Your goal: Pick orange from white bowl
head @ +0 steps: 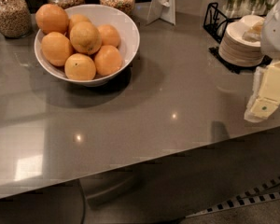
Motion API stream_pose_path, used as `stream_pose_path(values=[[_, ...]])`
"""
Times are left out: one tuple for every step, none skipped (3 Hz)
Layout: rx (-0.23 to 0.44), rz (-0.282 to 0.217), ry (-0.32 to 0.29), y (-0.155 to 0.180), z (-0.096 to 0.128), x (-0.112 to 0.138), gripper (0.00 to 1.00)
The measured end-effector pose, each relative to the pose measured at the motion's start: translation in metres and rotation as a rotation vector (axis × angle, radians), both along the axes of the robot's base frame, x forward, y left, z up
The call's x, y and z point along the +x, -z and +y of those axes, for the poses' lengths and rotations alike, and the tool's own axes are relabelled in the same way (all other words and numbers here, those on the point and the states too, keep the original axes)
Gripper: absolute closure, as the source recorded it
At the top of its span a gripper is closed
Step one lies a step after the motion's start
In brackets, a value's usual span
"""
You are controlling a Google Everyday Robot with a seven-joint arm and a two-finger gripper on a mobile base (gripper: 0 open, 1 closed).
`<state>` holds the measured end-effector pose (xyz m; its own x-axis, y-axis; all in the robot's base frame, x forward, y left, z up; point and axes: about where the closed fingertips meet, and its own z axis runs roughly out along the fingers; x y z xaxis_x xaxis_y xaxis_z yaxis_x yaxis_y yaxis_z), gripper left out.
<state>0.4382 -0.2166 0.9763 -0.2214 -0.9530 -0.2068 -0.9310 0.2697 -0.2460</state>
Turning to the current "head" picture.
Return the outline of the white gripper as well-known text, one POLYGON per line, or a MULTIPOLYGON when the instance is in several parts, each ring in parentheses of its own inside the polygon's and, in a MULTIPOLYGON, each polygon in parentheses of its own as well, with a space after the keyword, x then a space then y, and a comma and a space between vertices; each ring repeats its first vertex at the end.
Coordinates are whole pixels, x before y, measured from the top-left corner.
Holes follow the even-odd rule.
POLYGON ((252 95, 244 119, 257 123, 266 120, 280 106, 280 0, 267 14, 261 30, 260 47, 272 62, 254 73, 252 95))

